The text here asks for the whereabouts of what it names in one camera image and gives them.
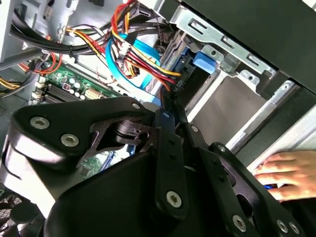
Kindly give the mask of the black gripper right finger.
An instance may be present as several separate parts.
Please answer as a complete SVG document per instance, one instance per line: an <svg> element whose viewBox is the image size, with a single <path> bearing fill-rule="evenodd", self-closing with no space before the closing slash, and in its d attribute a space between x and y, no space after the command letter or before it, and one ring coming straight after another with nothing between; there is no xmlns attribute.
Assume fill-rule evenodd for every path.
<svg viewBox="0 0 316 237"><path fill-rule="evenodd" d="M176 132L183 139L190 212L208 237L303 237L294 217L221 143L206 144L173 99Z"/></svg>

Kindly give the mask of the bare person hand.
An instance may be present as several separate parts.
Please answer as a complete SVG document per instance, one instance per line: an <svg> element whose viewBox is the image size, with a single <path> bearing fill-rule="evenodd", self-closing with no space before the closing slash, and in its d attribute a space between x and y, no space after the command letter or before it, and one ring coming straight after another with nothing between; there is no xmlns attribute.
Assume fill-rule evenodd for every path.
<svg viewBox="0 0 316 237"><path fill-rule="evenodd" d="M274 154L254 171L262 185L283 184L269 189L278 201L316 197L316 152L293 151Z"/></svg>

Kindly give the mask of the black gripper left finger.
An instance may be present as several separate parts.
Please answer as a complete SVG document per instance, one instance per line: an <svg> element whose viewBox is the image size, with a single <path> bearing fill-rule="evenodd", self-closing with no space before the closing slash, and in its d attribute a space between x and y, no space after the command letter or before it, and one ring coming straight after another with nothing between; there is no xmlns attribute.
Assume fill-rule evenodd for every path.
<svg viewBox="0 0 316 237"><path fill-rule="evenodd" d="M57 199L82 181L80 163L135 145L154 161L154 207L180 219L187 208L181 138L173 113L131 97L26 106L11 118L0 177L48 217Z"/></svg>

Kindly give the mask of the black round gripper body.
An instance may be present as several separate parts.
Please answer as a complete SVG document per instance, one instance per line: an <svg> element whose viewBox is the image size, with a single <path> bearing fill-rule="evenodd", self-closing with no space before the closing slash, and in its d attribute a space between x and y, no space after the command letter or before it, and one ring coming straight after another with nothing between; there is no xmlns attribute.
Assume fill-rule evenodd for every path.
<svg viewBox="0 0 316 237"><path fill-rule="evenodd" d="M219 237L219 204L203 164L182 152L140 153L63 193L46 237Z"/></svg>

